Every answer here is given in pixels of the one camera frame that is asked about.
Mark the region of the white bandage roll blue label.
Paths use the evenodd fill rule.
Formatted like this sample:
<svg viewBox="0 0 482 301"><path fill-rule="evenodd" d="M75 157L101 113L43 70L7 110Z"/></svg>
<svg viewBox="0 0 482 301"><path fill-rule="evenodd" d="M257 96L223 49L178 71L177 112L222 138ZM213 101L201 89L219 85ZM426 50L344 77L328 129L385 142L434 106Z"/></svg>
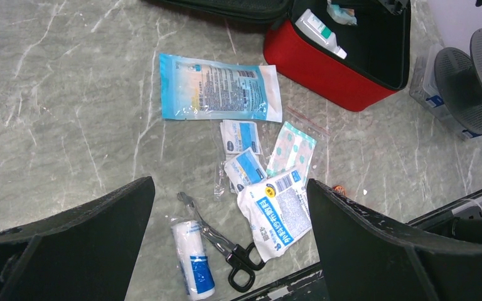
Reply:
<svg viewBox="0 0 482 301"><path fill-rule="evenodd" d="M204 300L215 293L208 256L197 221L181 221L172 225L176 254L189 300Z"/></svg>

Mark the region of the alcohol wipes clear bag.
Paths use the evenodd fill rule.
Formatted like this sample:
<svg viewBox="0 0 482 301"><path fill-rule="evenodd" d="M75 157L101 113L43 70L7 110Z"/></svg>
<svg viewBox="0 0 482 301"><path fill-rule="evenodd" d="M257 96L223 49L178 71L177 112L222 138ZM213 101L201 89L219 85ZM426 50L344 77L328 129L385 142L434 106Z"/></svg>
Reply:
<svg viewBox="0 0 482 301"><path fill-rule="evenodd" d="M219 123L225 153L223 170L230 181L230 190L239 193L245 187L267 179L260 157L262 147L257 124L243 120Z"/></svg>

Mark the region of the white gauze dressing packet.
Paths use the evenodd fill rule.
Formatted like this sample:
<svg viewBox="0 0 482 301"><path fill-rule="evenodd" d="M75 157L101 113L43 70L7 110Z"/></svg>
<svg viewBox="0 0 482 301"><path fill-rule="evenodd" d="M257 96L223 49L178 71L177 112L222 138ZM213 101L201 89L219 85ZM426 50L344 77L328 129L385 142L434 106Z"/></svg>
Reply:
<svg viewBox="0 0 482 301"><path fill-rule="evenodd" d="M312 229L304 178L295 168L245 187L237 205L264 262L282 256Z"/></svg>

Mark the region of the red medicine kit case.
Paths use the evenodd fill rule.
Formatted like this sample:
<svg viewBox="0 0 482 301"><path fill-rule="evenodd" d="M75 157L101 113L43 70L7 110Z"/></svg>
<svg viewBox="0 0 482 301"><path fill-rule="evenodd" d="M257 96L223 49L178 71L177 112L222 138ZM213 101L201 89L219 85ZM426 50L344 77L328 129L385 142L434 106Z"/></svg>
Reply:
<svg viewBox="0 0 482 301"><path fill-rule="evenodd" d="M164 5L267 24L266 62L352 112L403 90L408 83L409 1L165 1Z"/></svg>

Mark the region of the white bottle green label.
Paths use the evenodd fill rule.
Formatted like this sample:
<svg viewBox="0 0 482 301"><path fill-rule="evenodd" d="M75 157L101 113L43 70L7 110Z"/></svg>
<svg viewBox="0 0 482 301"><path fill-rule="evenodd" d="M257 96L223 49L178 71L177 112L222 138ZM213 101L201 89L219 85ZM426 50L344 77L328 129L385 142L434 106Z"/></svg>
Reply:
<svg viewBox="0 0 482 301"><path fill-rule="evenodd" d="M347 52L338 45L336 34L325 25L310 9L306 9L295 22L296 27L311 41L334 53L341 59Z"/></svg>

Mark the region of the black handled scissors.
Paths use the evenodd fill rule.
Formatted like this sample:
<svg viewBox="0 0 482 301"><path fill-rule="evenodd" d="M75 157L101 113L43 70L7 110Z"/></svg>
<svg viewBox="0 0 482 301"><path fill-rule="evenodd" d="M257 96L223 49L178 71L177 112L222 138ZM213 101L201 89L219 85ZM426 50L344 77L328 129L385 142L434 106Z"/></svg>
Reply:
<svg viewBox="0 0 482 301"><path fill-rule="evenodd" d="M256 250L255 243L251 242L244 248L230 241L203 219L197 209L194 198L184 192L179 192L177 198L195 215L200 233L203 237L223 255L225 261L232 267L228 275L228 283L230 286L238 292L248 292L255 283L255 271L259 271L265 267L265 261L263 259L260 259L259 262L252 260L251 253ZM248 280L244 284L239 284L236 281L235 278L238 272L244 272L248 275Z"/></svg>

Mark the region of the grey filament spool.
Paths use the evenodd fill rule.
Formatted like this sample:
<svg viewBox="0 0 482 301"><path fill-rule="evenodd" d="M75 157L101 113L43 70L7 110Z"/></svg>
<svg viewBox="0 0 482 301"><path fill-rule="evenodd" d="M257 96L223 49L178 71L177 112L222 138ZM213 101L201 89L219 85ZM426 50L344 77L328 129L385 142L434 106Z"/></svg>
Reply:
<svg viewBox="0 0 482 301"><path fill-rule="evenodd" d="M434 75L448 112L466 130L482 135L482 28L472 34L469 51L443 48L434 60Z"/></svg>

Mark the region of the teal header small items bag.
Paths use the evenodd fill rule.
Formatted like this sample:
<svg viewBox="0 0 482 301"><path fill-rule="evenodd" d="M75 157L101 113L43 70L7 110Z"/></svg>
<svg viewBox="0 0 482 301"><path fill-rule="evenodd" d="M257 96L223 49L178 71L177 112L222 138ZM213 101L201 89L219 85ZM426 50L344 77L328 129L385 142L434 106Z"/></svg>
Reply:
<svg viewBox="0 0 482 301"><path fill-rule="evenodd" d="M356 26L358 24L354 9L342 8L332 0L327 0L326 10L333 21L338 24L347 26Z"/></svg>

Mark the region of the blue cotton swab packet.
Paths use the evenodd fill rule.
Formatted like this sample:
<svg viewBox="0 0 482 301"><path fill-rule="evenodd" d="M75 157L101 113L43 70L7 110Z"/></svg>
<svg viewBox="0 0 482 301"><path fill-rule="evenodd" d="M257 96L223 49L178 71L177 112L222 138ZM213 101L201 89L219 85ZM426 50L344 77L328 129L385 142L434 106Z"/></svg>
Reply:
<svg viewBox="0 0 482 301"><path fill-rule="evenodd" d="M164 119L283 120L274 65L233 65L162 53L159 70Z"/></svg>

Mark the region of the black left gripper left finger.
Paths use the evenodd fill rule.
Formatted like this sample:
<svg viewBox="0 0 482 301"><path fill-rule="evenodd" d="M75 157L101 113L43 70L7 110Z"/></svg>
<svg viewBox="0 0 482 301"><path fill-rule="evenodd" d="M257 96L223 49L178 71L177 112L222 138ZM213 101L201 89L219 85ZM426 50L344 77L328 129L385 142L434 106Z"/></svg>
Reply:
<svg viewBox="0 0 482 301"><path fill-rule="evenodd" d="M124 300L155 197L151 177L0 232L0 300Z"/></svg>

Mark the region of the adhesive bandages clear bag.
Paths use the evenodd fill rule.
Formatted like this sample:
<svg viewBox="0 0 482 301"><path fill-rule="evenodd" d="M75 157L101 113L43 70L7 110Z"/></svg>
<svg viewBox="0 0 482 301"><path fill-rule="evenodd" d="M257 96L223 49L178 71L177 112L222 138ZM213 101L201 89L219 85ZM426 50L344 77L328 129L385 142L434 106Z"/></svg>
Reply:
<svg viewBox="0 0 482 301"><path fill-rule="evenodd" d="M280 130L270 140L266 172L277 176L295 168L304 182L328 175L329 130L298 109L287 106Z"/></svg>

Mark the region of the small orange cap piece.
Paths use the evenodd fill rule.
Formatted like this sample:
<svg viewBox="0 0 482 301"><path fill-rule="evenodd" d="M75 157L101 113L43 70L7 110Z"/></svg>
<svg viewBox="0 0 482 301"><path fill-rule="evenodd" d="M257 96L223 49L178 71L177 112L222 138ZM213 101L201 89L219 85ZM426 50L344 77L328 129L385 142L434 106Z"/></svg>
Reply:
<svg viewBox="0 0 482 301"><path fill-rule="evenodd" d="M346 196L346 189L343 186L336 185L332 189L342 196Z"/></svg>

